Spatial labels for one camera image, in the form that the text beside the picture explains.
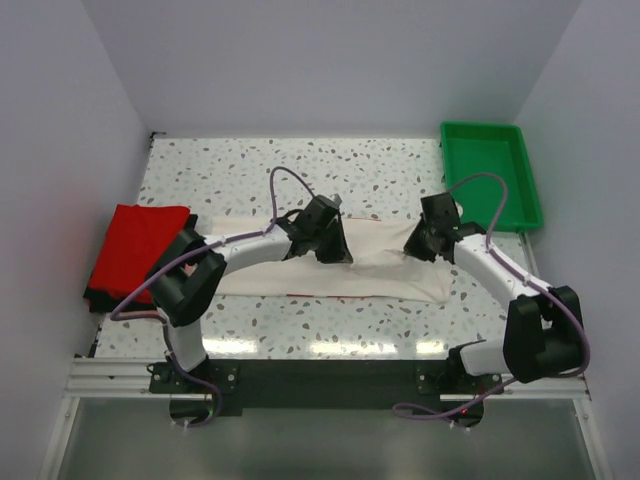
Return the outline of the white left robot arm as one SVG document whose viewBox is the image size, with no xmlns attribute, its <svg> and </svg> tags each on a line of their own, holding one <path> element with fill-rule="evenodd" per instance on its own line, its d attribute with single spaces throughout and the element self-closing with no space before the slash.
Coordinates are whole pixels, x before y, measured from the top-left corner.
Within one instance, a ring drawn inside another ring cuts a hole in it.
<svg viewBox="0 0 640 480">
<path fill-rule="evenodd" d="M 307 206 L 277 217 L 262 230 L 205 238 L 183 230 L 146 277 L 173 367 L 185 392 L 218 396 L 205 351 L 201 317 L 224 277 L 266 263 L 313 253 L 322 264 L 350 264 L 339 196 L 315 195 Z"/>
</svg>

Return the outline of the white t shirt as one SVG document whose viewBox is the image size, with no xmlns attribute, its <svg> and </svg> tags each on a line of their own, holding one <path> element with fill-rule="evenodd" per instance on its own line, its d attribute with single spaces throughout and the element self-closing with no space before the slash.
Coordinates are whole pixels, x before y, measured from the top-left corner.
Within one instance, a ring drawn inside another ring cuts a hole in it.
<svg viewBox="0 0 640 480">
<path fill-rule="evenodd" d="M 421 261 L 403 252 L 417 223 L 412 220 L 345 219 L 351 264 L 325 265 L 309 253 L 267 262 L 226 275 L 216 293 L 234 296 L 391 297 L 446 303 L 451 267 L 443 260 Z"/>
</svg>

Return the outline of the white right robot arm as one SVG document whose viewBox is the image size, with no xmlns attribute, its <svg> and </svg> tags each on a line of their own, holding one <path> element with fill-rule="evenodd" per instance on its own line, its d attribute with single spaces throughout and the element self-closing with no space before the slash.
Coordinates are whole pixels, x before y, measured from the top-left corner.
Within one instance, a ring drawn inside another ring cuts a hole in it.
<svg viewBox="0 0 640 480">
<path fill-rule="evenodd" d="M 451 194 L 426 196 L 421 207 L 404 253 L 461 268 L 506 311 L 501 340 L 477 340 L 449 350 L 448 386 L 466 393 L 484 375 L 509 374 L 530 383 L 581 373 L 590 350 L 577 293 L 568 286 L 551 286 L 504 256 L 483 227 L 461 221 Z"/>
</svg>

